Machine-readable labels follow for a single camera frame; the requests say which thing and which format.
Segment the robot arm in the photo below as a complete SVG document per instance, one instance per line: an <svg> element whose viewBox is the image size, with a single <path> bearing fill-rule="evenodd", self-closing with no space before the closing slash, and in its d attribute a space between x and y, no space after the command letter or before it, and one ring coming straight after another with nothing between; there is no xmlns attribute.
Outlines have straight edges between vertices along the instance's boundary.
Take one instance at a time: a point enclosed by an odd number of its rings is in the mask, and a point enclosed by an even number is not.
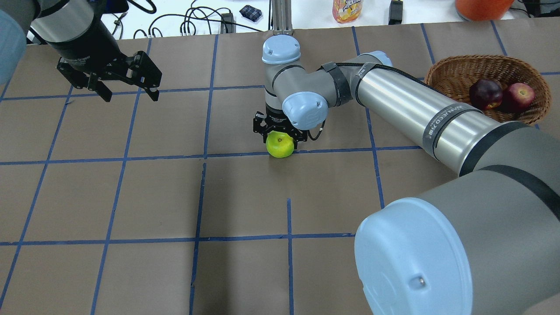
<svg viewBox="0 0 560 315"><path fill-rule="evenodd" d="M267 114L257 112L254 131L264 140L274 130L306 141L329 107L354 98L460 176L358 228L356 265L374 314L521 314L560 291L560 141L457 103L380 52L311 74L299 57L287 35L263 46Z"/></svg>
<svg viewBox="0 0 560 315"><path fill-rule="evenodd" d="M100 21L105 1L0 0L0 23L7 35L0 53L7 62L0 82L12 76L25 51L25 33L33 28L62 56L57 69L76 89L87 88L110 101L112 92L103 80L119 80L143 88L157 101L161 71L145 52L124 55Z"/></svg>

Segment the green apple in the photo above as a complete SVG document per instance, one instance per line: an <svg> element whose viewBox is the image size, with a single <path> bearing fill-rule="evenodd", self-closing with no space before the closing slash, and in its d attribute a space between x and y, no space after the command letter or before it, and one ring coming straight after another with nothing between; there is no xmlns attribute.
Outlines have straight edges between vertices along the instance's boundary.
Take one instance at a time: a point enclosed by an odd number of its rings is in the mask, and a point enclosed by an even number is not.
<svg viewBox="0 0 560 315"><path fill-rule="evenodd" d="M271 131L267 137L267 151L275 158L285 158L293 152L293 138L285 132Z"/></svg>

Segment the wicker basket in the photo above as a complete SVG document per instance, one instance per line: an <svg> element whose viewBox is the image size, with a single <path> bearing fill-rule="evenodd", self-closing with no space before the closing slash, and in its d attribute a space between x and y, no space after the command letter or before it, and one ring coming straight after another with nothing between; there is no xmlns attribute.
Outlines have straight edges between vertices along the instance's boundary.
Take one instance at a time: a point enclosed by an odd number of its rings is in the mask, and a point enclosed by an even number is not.
<svg viewBox="0 0 560 315"><path fill-rule="evenodd" d="M519 114L485 110L484 114L499 122L521 121L534 125L550 108L550 88L540 73L526 62L502 55L464 55L449 57L434 64L425 82L448 97L470 104L469 88L481 78L499 81L502 88L522 82L533 88L535 100L528 110Z"/></svg>

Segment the light blue joint cap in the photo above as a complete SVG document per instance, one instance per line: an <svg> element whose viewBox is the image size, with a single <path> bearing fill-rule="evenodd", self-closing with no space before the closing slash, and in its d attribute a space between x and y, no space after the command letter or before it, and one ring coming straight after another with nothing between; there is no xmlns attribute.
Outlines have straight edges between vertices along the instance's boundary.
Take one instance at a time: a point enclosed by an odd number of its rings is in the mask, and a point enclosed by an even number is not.
<svg viewBox="0 0 560 315"><path fill-rule="evenodd" d="M392 66L393 66L393 63L392 63L391 59L389 58L389 56L387 56L386 53L384 53L384 52L382 52L382 51L380 51L380 50L376 50L376 51L371 52L371 53L365 53L365 54L362 54L362 55L371 55L371 56L374 56L374 57L377 58L377 60L379 60L382 64L384 64L384 65L386 65L386 66L389 66L389 67L392 67Z"/></svg>
<svg viewBox="0 0 560 315"><path fill-rule="evenodd" d="M300 43L289 35L276 35L264 41L264 63L284 64L296 61L300 57Z"/></svg>
<svg viewBox="0 0 560 315"><path fill-rule="evenodd" d="M418 198L392 202L366 218L354 254L375 315L470 315L473 283L451 222Z"/></svg>
<svg viewBox="0 0 560 315"><path fill-rule="evenodd" d="M20 25L0 10L0 84L8 82L25 54L25 35Z"/></svg>
<svg viewBox="0 0 560 315"><path fill-rule="evenodd" d="M282 110L294 127L309 130L322 123L329 113L324 97L315 92L297 92L282 103Z"/></svg>

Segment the orange container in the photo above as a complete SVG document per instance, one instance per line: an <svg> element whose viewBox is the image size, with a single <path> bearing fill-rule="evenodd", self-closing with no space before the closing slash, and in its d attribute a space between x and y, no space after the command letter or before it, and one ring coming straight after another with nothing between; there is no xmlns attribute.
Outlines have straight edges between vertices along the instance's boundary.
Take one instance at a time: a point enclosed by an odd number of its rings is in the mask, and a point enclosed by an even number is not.
<svg viewBox="0 0 560 315"><path fill-rule="evenodd" d="M356 20L362 13L363 0L333 0L333 18L343 24Z"/></svg>
<svg viewBox="0 0 560 315"><path fill-rule="evenodd" d="M467 20L499 20L513 2L514 0L455 0L455 8Z"/></svg>

